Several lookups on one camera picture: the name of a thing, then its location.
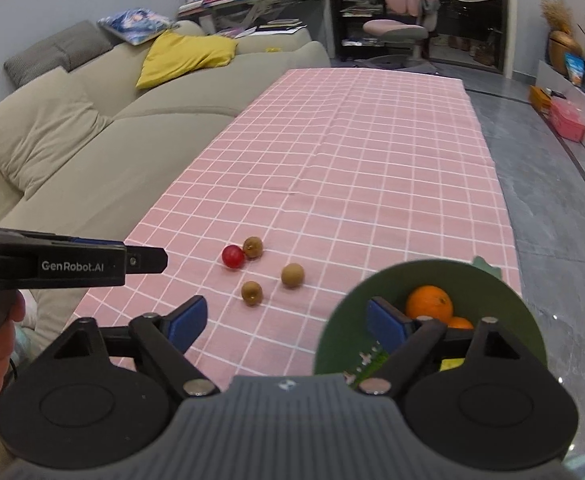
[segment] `red grape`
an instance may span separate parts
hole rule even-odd
[[[221,251],[221,260],[226,267],[239,269],[239,267],[242,267],[246,261],[246,255],[241,247],[229,245]]]

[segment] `blue gripper pad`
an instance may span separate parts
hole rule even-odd
[[[412,333],[412,319],[383,298],[372,298],[366,308],[366,327],[381,347],[392,354]]]
[[[203,296],[193,296],[164,316],[162,333],[180,352],[186,353],[208,323],[208,304]]]

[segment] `pink storage box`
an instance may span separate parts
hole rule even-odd
[[[551,101],[551,124],[564,139],[581,142],[585,134],[579,109],[570,101],[554,97]]]

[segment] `chair seat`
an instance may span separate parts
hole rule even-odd
[[[428,31],[420,25],[406,25],[396,20],[370,20],[364,31],[384,41],[425,40]]]

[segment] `chair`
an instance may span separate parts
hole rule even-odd
[[[387,7],[400,16],[416,18],[416,25],[407,25],[397,20],[370,20],[364,23],[364,31],[377,37],[393,48],[411,48],[412,55],[391,54],[378,56],[358,63],[386,70],[436,73],[437,69],[421,56],[422,44],[437,26],[439,0],[386,0]]]

